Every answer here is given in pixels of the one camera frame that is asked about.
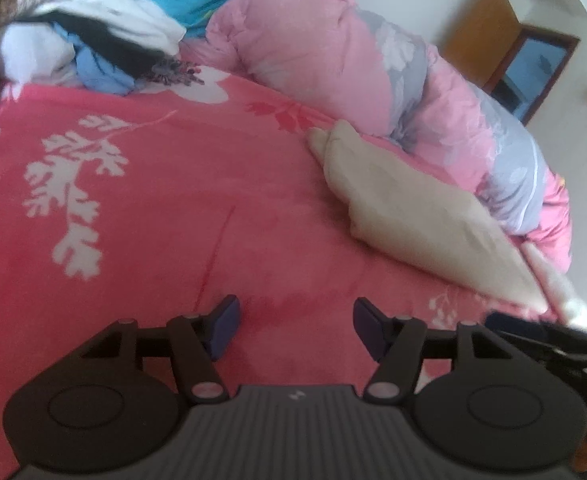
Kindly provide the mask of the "beige zip hoodie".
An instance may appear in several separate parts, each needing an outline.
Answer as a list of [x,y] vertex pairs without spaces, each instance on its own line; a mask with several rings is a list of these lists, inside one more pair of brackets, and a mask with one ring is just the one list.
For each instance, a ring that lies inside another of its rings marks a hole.
[[350,232],[397,261],[480,294],[548,309],[521,251],[471,193],[424,174],[339,120],[307,134]]

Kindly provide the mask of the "pile of mixed clothes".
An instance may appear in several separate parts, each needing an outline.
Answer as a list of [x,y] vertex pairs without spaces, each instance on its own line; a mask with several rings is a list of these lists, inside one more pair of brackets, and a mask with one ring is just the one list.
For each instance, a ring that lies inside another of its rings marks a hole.
[[184,27],[152,0],[0,0],[0,79],[126,96],[175,84]]

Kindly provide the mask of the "white folded garment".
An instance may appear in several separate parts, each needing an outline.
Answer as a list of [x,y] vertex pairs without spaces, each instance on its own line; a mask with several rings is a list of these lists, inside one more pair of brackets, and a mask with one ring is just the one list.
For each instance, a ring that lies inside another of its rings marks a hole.
[[558,321],[564,326],[587,333],[587,303],[566,274],[558,270],[533,243],[524,242],[520,250]]

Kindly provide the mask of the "brown wooden door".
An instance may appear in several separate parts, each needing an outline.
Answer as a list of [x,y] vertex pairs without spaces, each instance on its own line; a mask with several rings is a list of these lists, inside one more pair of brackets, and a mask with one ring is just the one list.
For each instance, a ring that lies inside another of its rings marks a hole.
[[527,124],[579,43],[576,36],[523,24],[509,0],[477,0],[457,22],[440,53]]

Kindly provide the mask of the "pink grey floral duvet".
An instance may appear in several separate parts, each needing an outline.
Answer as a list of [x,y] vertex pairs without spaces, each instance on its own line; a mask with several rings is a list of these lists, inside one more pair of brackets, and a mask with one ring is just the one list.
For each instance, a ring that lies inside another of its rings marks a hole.
[[397,145],[569,269],[563,179],[525,126],[420,36],[352,0],[228,0],[181,53]]

